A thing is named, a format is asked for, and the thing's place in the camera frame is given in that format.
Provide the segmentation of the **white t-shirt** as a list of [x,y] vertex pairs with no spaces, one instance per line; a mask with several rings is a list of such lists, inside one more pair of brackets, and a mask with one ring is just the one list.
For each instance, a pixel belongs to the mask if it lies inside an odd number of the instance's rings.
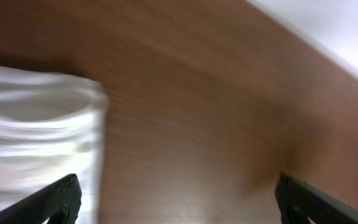
[[99,82],[0,67],[0,211],[76,174],[77,221],[96,223],[107,105]]

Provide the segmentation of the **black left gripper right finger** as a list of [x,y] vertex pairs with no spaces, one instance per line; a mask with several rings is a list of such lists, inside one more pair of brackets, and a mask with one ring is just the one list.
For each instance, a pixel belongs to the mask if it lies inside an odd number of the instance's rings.
[[275,198],[282,224],[358,224],[358,210],[284,172]]

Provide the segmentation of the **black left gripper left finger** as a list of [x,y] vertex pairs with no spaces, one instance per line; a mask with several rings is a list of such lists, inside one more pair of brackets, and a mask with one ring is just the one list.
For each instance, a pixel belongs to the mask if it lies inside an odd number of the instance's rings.
[[76,174],[68,174],[0,211],[0,224],[75,224],[81,207]]

